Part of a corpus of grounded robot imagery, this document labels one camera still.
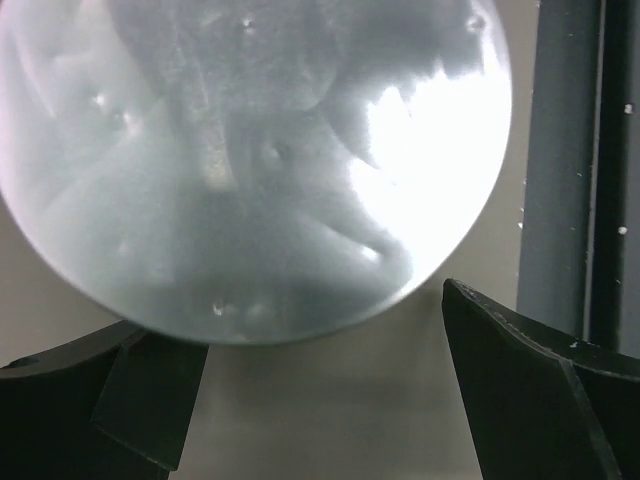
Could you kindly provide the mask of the silver jar lid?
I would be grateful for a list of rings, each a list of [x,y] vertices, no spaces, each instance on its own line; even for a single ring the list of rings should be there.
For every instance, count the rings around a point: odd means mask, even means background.
[[[512,113],[491,1],[5,1],[1,193],[63,280],[172,337],[275,344],[451,256]]]

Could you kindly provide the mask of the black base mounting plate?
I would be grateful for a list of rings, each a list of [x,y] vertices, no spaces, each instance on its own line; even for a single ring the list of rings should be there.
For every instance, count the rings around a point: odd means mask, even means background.
[[[589,339],[639,356],[639,3],[605,3]]]

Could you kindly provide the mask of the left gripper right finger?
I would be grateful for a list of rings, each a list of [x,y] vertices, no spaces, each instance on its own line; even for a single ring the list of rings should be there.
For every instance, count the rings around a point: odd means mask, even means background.
[[[486,479],[636,479],[639,362],[448,279],[442,312]]]

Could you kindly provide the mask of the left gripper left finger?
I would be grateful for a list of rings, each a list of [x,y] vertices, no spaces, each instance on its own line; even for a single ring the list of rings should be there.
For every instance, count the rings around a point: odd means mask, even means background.
[[[168,478],[207,354],[119,322],[2,367],[2,478]]]

